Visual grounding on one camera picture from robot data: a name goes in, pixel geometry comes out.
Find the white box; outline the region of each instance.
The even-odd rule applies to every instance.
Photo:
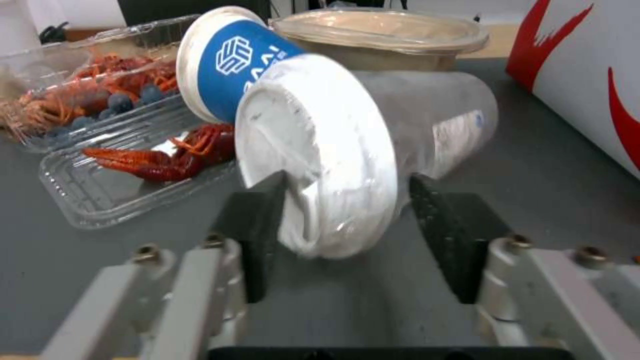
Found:
[[[507,72],[640,178],[638,14],[638,0],[534,0]]]

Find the round plastic container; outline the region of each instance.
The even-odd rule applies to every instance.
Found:
[[[270,25],[352,70],[448,70],[456,55],[480,50],[489,39],[476,22],[379,8],[314,10]]]
[[[233,123],[240,98],[260,75],[302,52],[253,12],[223,6],[199,17],[184,35],[176,63],[178,86],[200,118]]]
[[[304,256],[368,249],[408,203],[414,172],[439,178],[484,145],[497,103],[459,72],[354,72],[316,54],[271,67],[241,101],[247,186],[289,175],[280,241]]]
[[[236,154],[247,186],[289,173],[279,240],[298,254],[356,254],[393,217],[396,162],[383,117],[356,77],[329,58],[282,61],[247,91]]]

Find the blue paper cup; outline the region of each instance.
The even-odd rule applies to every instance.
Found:
[[[233,124],[240,99],[264,71],[302,53],[253,12],[223,6],[199,17],[184,35],[176,63],[178,86],[200,118]]]

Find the crayfish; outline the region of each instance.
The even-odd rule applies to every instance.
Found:
[[[175,61],[97,56],[67,82],[21,96],[17,104],[22,116],[9,125],[18,138],[39,136],[78,117],[96,117],[107,109],[112,94],[125,94],[136,102],[148,84],[162,92],[176,89]]]
[[[83,153],[103,167],[128,172],[147,181],[180,181],[197,175],[205,167],[235,158],[234,127],[208,124],[189,132],[183,141],[170,141],[177,151],[86,148]]]

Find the food container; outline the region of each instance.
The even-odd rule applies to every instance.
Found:
[[[40,180],[74,227],[98,229],[118,224],[215,183],[234,168],[234,162],[224,163],[183,181],[150,183],[99,166],[82,153],[86,147],[171,151],[167,139],[184,135],[203,122],[180,96],[165,101],[160,108],[141,109],[136,116],[105,126],[91,139],[42,160]]]
[[[175,96],[175,57],[197,15],[114,29],[0,58],[0,119],[49,152]]]
[[[408,203],[414,172],[439,178],[497,127],[497,102],[459,72],[350,72],[302,54],[265,72],[236,118],[246,186],[288,173],[278,239],[308,257],[372,247]]]
[[[480,50],[489,39],[476,22],[380,8],[314,10],[270,26],[351,70],[448,70],[458,54]]]
[[[184,35],[178,84],[200,118],[233,123],[240,98],[260,75],[271,64],[302,52],[253,12],[223,6],[202,15]]]

